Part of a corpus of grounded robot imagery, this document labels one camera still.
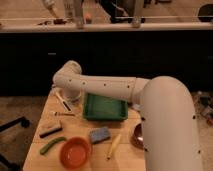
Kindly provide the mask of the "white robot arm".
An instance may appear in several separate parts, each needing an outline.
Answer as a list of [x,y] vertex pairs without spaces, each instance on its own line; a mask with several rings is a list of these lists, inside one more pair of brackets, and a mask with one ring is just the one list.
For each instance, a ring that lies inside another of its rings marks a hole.
[[70,60],[53,83],[69,98],[84,91],[138,104],[146,171],[203,171],[193,99],[178,79],[87,76]]

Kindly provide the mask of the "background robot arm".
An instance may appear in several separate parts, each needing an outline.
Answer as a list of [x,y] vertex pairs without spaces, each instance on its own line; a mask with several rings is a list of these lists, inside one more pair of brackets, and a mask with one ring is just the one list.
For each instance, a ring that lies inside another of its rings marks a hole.
[[58,17],[54,0],[42,0],[42,3],[53,17]]

